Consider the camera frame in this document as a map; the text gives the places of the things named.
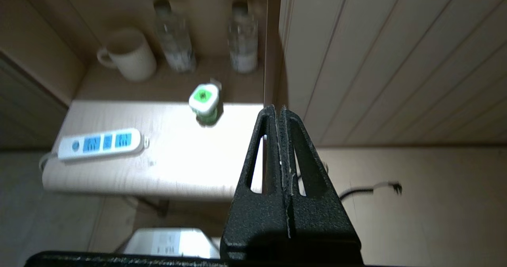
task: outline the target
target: wooden table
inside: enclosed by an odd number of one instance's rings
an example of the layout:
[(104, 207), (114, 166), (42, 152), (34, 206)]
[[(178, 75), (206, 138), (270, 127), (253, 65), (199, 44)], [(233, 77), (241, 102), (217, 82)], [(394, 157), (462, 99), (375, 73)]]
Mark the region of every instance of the wooden table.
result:
[[(232, 82), (241, 86), (232, 72), (217, 74), (225, 84), (224, 89), (234, 90)], [(53, 152), (57, 152), (60, 139), (64, 135), (76, 135), (137, 128), (149, 138), (150, 146), (140, 155), (120, 156), (63, 163), (57, 158), (50, 159), (43, 173), (44, 188), (51, 191), (72, 193), (100, 193), (107, 195), (134, 195), (159, 197), (188, 197), (201, 199), (231, 199), (234, 195), (243, 162), (252, 137), (257, 114), (263, 108), (258, 103), (234, 102), (232, 95), (223, 96), (223, 114), (213, 127), (201, 127), (188, 102), (162, 101), (161, 87), (172, 87), (178, 81), (190, 83), (205, 82), (206, 74), (198, 74), (193, 79), (182, 79), (170, 75), (162, 67), (149, 83), (132, 84), (122, 80), (119, 73), (101, 67), (92, 67), (83, 81), (78, 97), (72, 102)], [(246, 82), (262, 82), (262, 76), (246, 76)], [(102, 84), (116, 86), (120, 97), (108, 94)], [(184, 87), (191, 94), (194, 84)], [(125, 100), (128, 94), (136, 101)], [(261, 191), (262, 145), (259, 148), (252, 190)]]

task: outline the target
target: bottle cap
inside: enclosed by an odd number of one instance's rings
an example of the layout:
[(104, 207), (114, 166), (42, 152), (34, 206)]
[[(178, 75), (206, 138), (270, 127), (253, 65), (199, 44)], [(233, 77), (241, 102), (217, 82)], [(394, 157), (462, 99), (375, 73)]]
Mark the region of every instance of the bottle cap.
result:
[(232, 3), (232, 15), (247, 15), (248, 4), (244, 0), (235, 0)]
[(171, 4), (168, 0), (156, 0), (153, 3), (153, 7), (157, 14), (168, 14), (171, 13)]

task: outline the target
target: black cable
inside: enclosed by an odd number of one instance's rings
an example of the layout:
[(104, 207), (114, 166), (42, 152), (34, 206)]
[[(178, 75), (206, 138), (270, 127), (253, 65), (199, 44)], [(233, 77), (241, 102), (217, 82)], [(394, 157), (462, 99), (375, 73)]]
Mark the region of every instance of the black cable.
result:
[(338, 197), (340, 198), (341, 201), (343, 201), (344, 199), (346, 199), (350, 195), (353, 195), (356, 193), (373, 194), (373, 190), (380, 188), (380, 187), (393, 187), (396, 194), (398, 194), (398, 195), (402, 194), (402, 191), (403, 191), (402, 185), (398, 181), (396, 181), (396, 182), (380, 182), (380, 183), (377, 183), (371, 187), (355, 187), (355, 188), (347, 189), (347, 190), (343, 191)]

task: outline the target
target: floor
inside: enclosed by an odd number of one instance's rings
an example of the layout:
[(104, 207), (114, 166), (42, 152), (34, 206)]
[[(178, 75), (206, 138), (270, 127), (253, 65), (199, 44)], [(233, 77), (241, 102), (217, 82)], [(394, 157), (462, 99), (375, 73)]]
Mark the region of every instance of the floor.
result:
[[(199, 227), (220, 236), (229, 204), (172, 200), (167, 218), (135, 200), (45, 193), (41, 153), (0, 154), (0, 257), (41, 250), (114, 252), (140, 227)], [(399, 180), (344, 201), (369, 265), (507, 265), (507, 149), (319, 149), (339, 193)]]

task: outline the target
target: power strip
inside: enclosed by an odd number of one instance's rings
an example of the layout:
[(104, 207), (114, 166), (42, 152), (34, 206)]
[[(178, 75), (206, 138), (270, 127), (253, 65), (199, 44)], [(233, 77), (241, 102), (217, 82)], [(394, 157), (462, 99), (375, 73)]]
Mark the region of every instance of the power strip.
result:
[(139, 130), (126, 128), (108, 132), (63, 137), (58, 147), (61, 161), (132, 154), (148, 147)]

